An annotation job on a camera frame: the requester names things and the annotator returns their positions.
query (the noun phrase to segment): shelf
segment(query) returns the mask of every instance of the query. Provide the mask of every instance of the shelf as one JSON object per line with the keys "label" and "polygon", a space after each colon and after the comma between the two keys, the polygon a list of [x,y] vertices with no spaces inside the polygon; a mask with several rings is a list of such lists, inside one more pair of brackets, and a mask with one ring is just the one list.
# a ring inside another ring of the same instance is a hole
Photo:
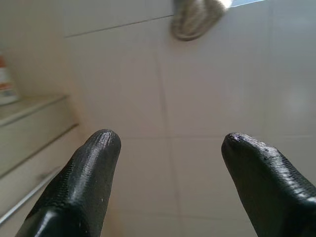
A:
{"label": "shelf", "polygon": [[0,106],[0,177],[75,124],[64,95],[29,97]]}

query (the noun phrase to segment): black rubber glove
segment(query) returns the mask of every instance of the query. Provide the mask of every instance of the black rubber glove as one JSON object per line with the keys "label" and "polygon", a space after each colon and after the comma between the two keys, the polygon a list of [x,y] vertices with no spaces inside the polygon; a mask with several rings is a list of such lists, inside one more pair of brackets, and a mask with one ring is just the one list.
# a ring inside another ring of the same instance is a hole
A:
{"label": "black rubber glove", "polygon": [[99,130],[49,183],[16,237],[99,237],[120,139]]}
{"label": "black rubber glove", "polygon": [[316,237],[316,188],[276,148],[232,133],[222,154],[258,237]]}

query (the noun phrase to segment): white tiled wall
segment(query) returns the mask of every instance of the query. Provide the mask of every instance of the white tiled wall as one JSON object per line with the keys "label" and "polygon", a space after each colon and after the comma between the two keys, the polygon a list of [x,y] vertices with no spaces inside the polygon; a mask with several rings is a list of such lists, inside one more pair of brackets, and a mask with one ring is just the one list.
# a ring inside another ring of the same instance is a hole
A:
{"label": "white tiled wall", "polygon": [[59,0],[90,132],[122,138],[109,216],[118,237],[253,237],[223,163],[258,136],[316,184],[316,2],[232,8],[205,36],[169,33],[172,0]]}

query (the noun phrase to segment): metal bar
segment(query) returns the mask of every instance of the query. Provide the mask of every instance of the metal bar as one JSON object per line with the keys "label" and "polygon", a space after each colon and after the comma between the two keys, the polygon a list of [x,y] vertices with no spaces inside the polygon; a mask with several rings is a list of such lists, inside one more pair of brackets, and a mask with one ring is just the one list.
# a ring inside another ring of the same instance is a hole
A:
{"label": "metal bar", "polygon": [[31,197],[33,197],[42,187],[49,183],[61,170],[60,167],[54,169],[48,174],[34,189],[32,189],[24,198],[15,204],[7,213],[0,217],[0,227],[18,211]]}

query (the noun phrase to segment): bottle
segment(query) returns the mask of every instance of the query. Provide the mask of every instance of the bottle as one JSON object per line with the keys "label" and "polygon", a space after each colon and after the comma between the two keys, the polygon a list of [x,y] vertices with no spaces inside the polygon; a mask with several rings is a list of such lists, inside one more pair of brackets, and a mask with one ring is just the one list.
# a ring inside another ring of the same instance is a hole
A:
{"label": "bottle", "polygon": [[0,52],[0,105],[6,105],[19,99],[14,84],[5,66],[3,55]]}

